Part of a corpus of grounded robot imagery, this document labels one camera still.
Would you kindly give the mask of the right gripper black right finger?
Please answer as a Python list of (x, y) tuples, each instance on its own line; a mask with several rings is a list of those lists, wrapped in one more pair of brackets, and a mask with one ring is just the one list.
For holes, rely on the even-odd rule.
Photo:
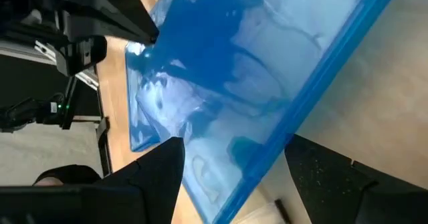
[(295, 135), (284, 155), (312, 224), (428, 224), (428, 190)]

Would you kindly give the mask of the silver aluminium extrusion bar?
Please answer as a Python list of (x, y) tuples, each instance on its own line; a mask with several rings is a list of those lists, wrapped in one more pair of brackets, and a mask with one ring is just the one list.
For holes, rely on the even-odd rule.
[[(25, 45), (0, 39), (0, 55), (39, 62), (43, 64), (56, 65), (56, 59), (50, 50), (47, 50), (40, 42)], [(99, 88), (98, 76), (93, 68), (84, 70), (76, 77), (94, 90)]]

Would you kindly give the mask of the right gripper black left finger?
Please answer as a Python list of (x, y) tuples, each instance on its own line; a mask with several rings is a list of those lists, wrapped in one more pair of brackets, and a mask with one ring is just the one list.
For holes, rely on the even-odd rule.
[(184, 163), (171, 137), (90, 185), (0, 187), (0, 224), (171, 224)]

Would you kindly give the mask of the black table frame rail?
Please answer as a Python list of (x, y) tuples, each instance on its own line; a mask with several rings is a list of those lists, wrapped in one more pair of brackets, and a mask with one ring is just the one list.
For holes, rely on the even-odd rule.
[[(106, 117), (106, 115), (104, 114), (100, 88), (97, 89), (97, 97), (98, 97), (98, 107), (100, 111), (100, 117), (101, 119), (103, 119), (103, 117)], [(98, 142), (98, 150), (100, 154), (102, 173), (103, 173), (103, 176), (106, 177), (113, 173), (112, 163), (110, 158), (110, 149), (108, 146), (108, 134), (104, 140)]]

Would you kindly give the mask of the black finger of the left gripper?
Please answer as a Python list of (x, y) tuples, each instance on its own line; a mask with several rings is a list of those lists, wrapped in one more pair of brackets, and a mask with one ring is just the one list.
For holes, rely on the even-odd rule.
[(74, 76), (95, 66), (106, 57), (105, 37), (89, 37), (78, 43), (69, 43), (55, 48), (56, 65), (65, 76)]
[(140, 0), (65, 0), (65, 22), (72, 40), (109, 35), (154, 44), (159, 35)]

